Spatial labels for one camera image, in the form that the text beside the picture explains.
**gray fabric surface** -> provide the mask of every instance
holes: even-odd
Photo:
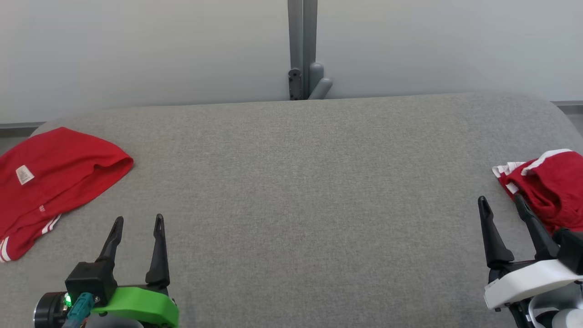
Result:
[[[125,217],[115,277],[144,280],[166,219],[181,327],[515,327],[487,310],[476,200],[517,259],[534,249],[491,167],[583,151],[567,117],[509,93],[145,107],[41,126],[109,140],[135,167],[0,266],[25,327]]]

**green plastic part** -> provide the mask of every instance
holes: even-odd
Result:
[[[118,287],[106,306],[93,308],[91,312],[107,312],[159,326],[178,327],[179,313],[174,302],[162,293],[139,287]]]

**gray floor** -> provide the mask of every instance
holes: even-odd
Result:
[[[568,114],[567,117],[573,122],[579,133],[583,135],[583,114]],[[0,138],[0,155],[25,139],[26,137]]]

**red garment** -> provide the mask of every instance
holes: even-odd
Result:
[[[61,127],[0,157],[0,262],[22,257],[61,213],[121,179],[134,160],[116,145]]]
[[[538,159],[499,170],[508,194],[522,194],[550,233],[560,227],[583,231],[583,156],[569,149],[549,151]]]

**camera lens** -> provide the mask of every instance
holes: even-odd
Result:
[[[60,328],[67,319],[68,309],[64,308],[66,292],[46,293],[34,309],[34,328]]]

